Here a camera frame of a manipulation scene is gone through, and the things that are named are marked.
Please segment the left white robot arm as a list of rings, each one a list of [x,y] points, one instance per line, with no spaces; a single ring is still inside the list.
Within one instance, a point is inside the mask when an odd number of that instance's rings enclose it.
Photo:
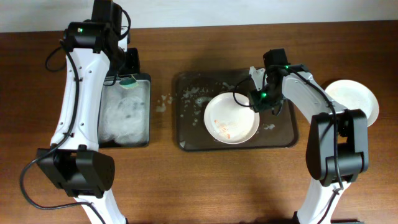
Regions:
[[[127,13],[113,1],[95,1],[91,18],[71,22],[60,40],[67,80],[62,110],[50,148],[37,151],[37,165],[54,186],[73,197],[92,223],[127,223],[111,186],[115,164],[98,151],[98,123],[104,81],[130,61]]]

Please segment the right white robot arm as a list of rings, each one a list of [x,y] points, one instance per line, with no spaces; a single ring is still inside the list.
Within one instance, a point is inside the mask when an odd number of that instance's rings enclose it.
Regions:
[[[331,223],[342,194],[369,167],[367,117],[336,102],[304,64],[288,62],[284,49],[266,52],[263,61],[264,68],[250,70],[256,86],[248,94],[250,109],[278,115],[289,100],[310,124],[305,159],[311,181],[292,221]]]

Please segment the light blue plate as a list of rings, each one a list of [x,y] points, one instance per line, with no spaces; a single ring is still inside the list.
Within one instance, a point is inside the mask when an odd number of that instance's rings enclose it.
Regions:
[[[375,95],[371,92],[365,94],[360,108],[367,117],[368,126],[373,125],[379,116],[379,103]]]

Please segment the green yellow sponge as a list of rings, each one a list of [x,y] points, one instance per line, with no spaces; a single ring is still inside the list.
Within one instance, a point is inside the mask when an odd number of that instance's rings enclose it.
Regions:
[[[121,79],[119,85],[123,89],[129,90],[137,87],[139,84],[137,83],[137,80],[134,78],[134,76],[130,76],[128,78]]]

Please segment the cream white plate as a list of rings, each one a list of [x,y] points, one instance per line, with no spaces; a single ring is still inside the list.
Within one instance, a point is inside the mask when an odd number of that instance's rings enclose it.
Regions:
[[[361,109],[364,95],[372,93],[368,87],[353,80],[337,80],[329,84],[325,91],[339,104],[350,110]]]

